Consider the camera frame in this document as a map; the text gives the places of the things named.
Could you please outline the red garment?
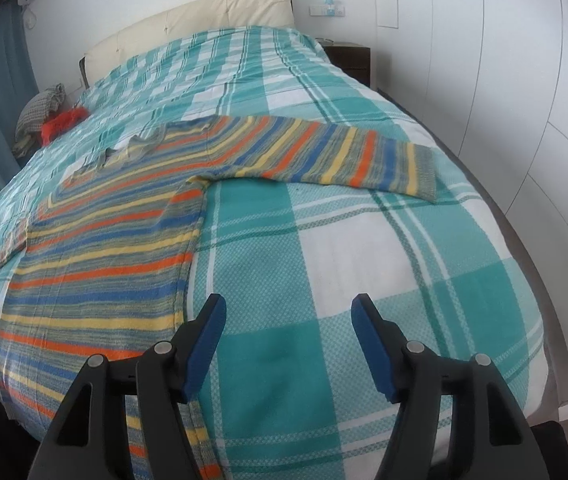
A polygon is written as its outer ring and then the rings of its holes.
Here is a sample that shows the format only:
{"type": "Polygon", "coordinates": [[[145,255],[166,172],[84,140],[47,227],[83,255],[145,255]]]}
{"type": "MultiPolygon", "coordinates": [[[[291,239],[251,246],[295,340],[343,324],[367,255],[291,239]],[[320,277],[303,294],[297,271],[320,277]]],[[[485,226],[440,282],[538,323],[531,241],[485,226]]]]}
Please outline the red garment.
{"type": "Polygon", "coordinates": [[[76,106],[52,117],[41,127],[41,144],[43,146],[50,145],[55,139],[86,120],[89,115],[90,113],[85,107],[76,106]]]}

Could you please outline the dark wooden nightstand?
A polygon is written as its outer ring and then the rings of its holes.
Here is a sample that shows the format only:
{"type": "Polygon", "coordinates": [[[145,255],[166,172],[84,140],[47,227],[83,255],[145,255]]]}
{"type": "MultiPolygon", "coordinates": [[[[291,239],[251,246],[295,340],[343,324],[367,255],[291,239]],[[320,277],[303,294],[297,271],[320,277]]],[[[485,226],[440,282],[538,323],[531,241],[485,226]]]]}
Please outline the dark wooden nightstand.
{"type": "Polygon", "coordinates": [[[369,87],[371,85],[371,49],[350,42],[326,42],[321,44],[331,63],[349,77],[369,87]]]}

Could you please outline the multicolour striped knit sweater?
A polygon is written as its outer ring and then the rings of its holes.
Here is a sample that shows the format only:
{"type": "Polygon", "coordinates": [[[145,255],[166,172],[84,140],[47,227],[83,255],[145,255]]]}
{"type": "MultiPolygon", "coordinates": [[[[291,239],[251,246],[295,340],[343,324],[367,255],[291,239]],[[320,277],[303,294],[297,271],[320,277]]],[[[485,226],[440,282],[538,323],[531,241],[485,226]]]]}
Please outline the multicolour striped knit sweater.
{"type": "Polygon", "coordinates": [[[133,361],[185,323],[206,189],[224,179],[341,185],[433,200],[426,146],[285,117],[162,126],[78,169],[0,236],[0,393],[33,456],[85,356],[133,361]]]}

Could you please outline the teal plaid bedspread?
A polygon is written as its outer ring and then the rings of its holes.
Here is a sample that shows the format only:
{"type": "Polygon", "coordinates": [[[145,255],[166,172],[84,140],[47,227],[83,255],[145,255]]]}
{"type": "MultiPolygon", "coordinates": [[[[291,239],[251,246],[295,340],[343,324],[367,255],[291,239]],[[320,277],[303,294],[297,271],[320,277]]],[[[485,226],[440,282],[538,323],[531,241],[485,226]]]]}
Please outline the teal plaid bedspread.
{"type": "MultiPolygon", "coordinates": [[[[335,67],[295,29],[200,32],[129,58],[90,84],[88,119],[0,192],[0,248],[39,204],[110,151],[170,122],[284,116],[432,146],[412,118],[335,67]]],[[[228,318],[198,399],[182,410],[209,479],[369,479],[397,411],[375,388],[350,321],[368,294],[406,336],[443,356],[494,359],[526,414],[549,365],[522,269],[461,170],[433,152],[435,203],[342,186],[235,179],[206,191],[191,267],[108,301],[86,281],[23,297],[31,252],[0,269],[0,400],[42,438],[84,360],[170,337],[207,296],[228,318]]]]}

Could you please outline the white wardrobe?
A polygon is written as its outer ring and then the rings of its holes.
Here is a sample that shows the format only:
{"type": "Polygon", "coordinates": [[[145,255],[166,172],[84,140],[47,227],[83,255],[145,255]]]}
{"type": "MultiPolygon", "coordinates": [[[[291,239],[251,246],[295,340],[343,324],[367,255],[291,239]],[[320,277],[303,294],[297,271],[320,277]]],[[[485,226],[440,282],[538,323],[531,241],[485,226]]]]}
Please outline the white wardrobe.
{"type": "Polygon", "coordinates": [[[377,84],[462,162],[555,315],[568,419],[568,0],[375,0],[377,84]]]}

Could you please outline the white wall switch panel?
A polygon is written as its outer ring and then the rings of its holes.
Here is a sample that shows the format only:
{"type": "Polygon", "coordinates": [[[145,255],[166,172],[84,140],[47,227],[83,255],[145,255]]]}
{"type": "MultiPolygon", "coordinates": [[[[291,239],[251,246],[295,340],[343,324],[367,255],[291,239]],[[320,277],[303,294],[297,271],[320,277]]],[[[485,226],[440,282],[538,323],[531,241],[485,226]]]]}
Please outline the white wall switch panel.
{"type": "Polygon", "coordinates": [[[310,4],[309,15],[313,18],[343,18],[346,9],[339,1],[324,0],[324,3],[310,4]]]}

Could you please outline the cream padded headboard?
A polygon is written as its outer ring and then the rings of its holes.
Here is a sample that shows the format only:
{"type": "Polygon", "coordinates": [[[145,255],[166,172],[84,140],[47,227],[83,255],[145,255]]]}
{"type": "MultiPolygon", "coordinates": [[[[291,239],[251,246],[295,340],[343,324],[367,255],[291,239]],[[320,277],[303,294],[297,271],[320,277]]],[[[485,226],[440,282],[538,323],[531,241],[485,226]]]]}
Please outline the cream padded headboard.
{"type": "Polygon", "coordinates": [[[171,41],[243,26],[293,28],[293,0],[195,0],[143,18],[86,51],[79,61],[83,85],[90,88],[129,58],[171,41]]]}

